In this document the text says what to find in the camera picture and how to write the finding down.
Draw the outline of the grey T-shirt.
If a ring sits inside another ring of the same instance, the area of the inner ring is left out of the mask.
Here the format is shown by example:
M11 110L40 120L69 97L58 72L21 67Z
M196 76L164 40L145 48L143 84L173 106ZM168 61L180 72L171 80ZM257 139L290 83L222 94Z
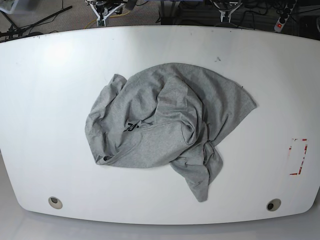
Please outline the grey T-shirt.
M95 100L85 135L97 165L171 167L198 202L223 168L215 147L255 108L238 83L200 66L165 63L115 74Z

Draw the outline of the black box under desk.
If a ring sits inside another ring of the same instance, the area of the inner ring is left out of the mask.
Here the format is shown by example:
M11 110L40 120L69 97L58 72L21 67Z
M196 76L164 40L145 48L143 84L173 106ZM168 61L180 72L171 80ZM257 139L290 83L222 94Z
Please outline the black box under desk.
M173 25L176 11L180 4L179 0L160 0L158 2L158 10L160 13L161 25Z

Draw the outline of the red tape rectangle marking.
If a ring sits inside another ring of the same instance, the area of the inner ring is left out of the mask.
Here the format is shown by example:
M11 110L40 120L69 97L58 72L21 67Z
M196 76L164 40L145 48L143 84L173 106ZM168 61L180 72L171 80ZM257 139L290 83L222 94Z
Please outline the red tape rectangle marking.
M307 149L307 138L293 138L291 140L287 155L288 172L290 176L298 176L301 174Z

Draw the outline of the white power strip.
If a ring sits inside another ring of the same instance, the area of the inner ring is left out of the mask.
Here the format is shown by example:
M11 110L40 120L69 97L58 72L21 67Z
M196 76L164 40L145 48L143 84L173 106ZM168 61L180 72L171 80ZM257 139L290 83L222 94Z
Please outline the white power strip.
M286 4L284 10L281 12L280 17L274 26L274 31L276 33L280 33L282 31L289 16L293 12L293 9L295 8L297 2L298 2L297 0L288 0L287 1L287 4Z

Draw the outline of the black tripod stand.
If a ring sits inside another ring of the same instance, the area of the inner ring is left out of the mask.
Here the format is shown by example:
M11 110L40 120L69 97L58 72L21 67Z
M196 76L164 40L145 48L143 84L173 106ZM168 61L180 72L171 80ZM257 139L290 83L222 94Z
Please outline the black tripod stand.
M54 21L56 19L56 17L70 9L72 9L73 6L70 5L68 7L62 7L59 11L42 18L39 21L36 21L35 23L32 24L28 24L25 25L23 27L19 27L17 26L13 20L3 11L1 11L0 13L4 16L4 18L10 23L10 27L8 28L8 30L6 32L1 32L0 33L0 37L4 38L4 40L1 40L0 42L8 42L8 41L12 41L15 39L19 39L19 38L23 38L24 37L24 33L27 32L28 30L32 30L33 28L40 26L40 25L44 25L44 24L48 24L49 22L47 22L47 20L52 19L52 21Z

